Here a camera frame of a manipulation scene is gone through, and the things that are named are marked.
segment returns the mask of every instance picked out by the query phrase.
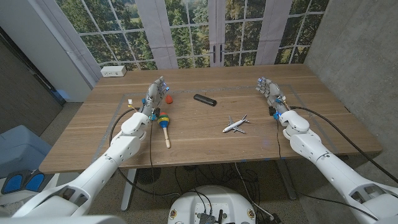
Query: power outlet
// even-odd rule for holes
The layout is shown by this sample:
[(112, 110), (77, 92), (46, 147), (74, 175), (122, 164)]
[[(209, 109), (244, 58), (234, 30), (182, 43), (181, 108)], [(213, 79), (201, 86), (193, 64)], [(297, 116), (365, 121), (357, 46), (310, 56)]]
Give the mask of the power outlet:
[(123, 66), (105, 66), (101, 69), (104, 77), (122, 77), (126, 74), (126, 68)]

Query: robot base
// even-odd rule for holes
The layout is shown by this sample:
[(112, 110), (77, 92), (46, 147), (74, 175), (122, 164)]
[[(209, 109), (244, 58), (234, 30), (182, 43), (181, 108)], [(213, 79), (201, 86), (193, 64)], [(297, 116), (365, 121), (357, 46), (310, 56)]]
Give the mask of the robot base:
[(213, 224), (218, 223), (221, 214), (222, 223), (255, 224), (256, 216), (253, 206), (237, 192), (217, 185), (197, 187), (197, 191), (209, 198), (213, 208), (212, 214), (209, 216), (210, 204), (204, 196), (200, 195), (206, 205), (206, 214), (204, 214), (205, 208), (198, 194), (187, 192), (173, 203), (168, 224), (202, 222)]

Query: window pane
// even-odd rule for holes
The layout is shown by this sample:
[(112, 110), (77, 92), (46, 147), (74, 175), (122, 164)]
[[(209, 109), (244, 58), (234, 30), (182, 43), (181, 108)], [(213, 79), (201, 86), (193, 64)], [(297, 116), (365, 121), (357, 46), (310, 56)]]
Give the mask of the window pane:
[(307, 11), (310, 0), (293, 0), (289, 15), (301, 14)]
[(291, 17), (287, 19), (284, 35), (280, 42), (280, 47), (294, 45), (299, 32), (303, 16)]
[(245, 22), (243, 50), (257, 50), (260, 40), (262, 21)]
[(209, 57), (196, 57), (195, 58), (196, 68), (210, 67), (210, 56)]
[(105, 34), (104, 37), (118, 60), (134, 60), (123, 34)]
[(257, 52), (242, 53), (241, 65), (254, 65)]
[(172, 28), (172, 38), (176, 56), (191, 55), (191, 42), (188, 27)]
[(120, 30), (107, 0), (85, 0), (101, 31)]
[(312, 43), (323, 15), (307, 15), (304, 25), (298, 38), (297, 44), (310, 45)]
[(115, 60), (100, 35), (85, 35), (80, 38), (86, 44), (97, 63)]
[(224, 66), (238, 66), (239, 65), (239, 54), (226, 54), (224, 55)]
[(304, 63), (308, 50), (309, 47), (296, 47), (296, 49), (294, 50), (292, 63)]
[(96, 32), (97, 29), (80, 0), (57, 0), (62, 12), (76, 32)]
[(139, 62), (141, 70), (157, 70), (155, 62)]
[(124, 30), (144, 28), (135, 0), (112, 0), (112, 6)]
[(244, 0), (226, 0), (225, 20), (243, 19)]
[(207, 0), (187, 0), (191, 24), (208, 22)]
[(209, 26), (191, 27), (193, 54), (203, 55), (209, 51)]
[(325, 11), (328, 3), (329, 3), (329, 0), (312, 0), (311, 6), (310, 6), (310, 12)]
[(279, 49), (276, 55), (275, 64), (289, 63), (290, 56), (292, 55), (292, 47), (287, 49)]
[(266, 0), (248, 0), (248, 6), (246, 8), (246, 18), (263, 18), (265, 9)]
[(242, 22), (225, 24), (225, 50), (240, 51)]
[(126, 37), (137, 60), (149, 60), (154, 58), (145, 31), (130, 32), (126, 34)]
[(170, 26), (188, 24), (184, 0), (165, 0)]
[(193, 68), (192, 58), (177, 58), (178, 68)]
[(137, 65), (135, 63), (121, 63), (120, 65), (124, 65), (127, 71), (137, 71)]

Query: window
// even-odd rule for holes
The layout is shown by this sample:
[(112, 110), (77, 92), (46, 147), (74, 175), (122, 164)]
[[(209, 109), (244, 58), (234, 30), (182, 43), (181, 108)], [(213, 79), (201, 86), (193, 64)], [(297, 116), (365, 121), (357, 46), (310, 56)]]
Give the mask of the window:
[(304, 63), (329, 0), (293, 0), (275, 64)]
[(165, 0), (179, 68), (210, 67), (207, 0)]
[(98, 65), (157, 69), (134, 0), (56, 0)]
[(254, 65), (266, 0), (226, 0), (224, 66)]

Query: white toy airplane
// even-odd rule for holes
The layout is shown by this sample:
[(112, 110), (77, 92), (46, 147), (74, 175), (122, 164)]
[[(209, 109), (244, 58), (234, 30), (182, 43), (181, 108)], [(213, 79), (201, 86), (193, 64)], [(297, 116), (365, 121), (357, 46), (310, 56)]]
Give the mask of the white toy airplane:
[(240, 132), (242, 132), (242, 133), (245, 133), (242, 129), (238, 128), (238, 126), (241, 125), (244, 121), (245, 121), (245, 122), (249, 122), (248, 120), (245, 119), (246, 116), (247, 116), (247, 114), (244, 115), (244, 117), (242, 118), (242, 120), (237, 121), (237, 122), (235, 122), (235, 123), (234, 123), (234, 121), (232, 120), (231, 116), (229, 116), (229, 125), (228, 125), (228, 127), (226, 127), (226, 128), (223, 130), (223, 132), (225, 133), (225, 132), (228, 132), (228, 131), (230, 131), (230, 130), (233, 129), (234, 132), (240, 131)]

